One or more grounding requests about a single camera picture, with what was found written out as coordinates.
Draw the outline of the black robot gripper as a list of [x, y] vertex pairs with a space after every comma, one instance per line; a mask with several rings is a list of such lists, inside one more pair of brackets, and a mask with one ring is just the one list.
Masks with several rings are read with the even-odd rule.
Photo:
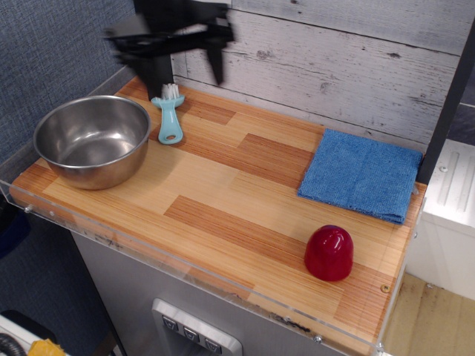
[[169, 55], [207, 52], [217, 85], [224, 81], [223, 49], [234, 40], [223, 2], [140, 1], [136, 13], [105, 29], [117, 57], [140, 78], [149, 93], [173, 84]]

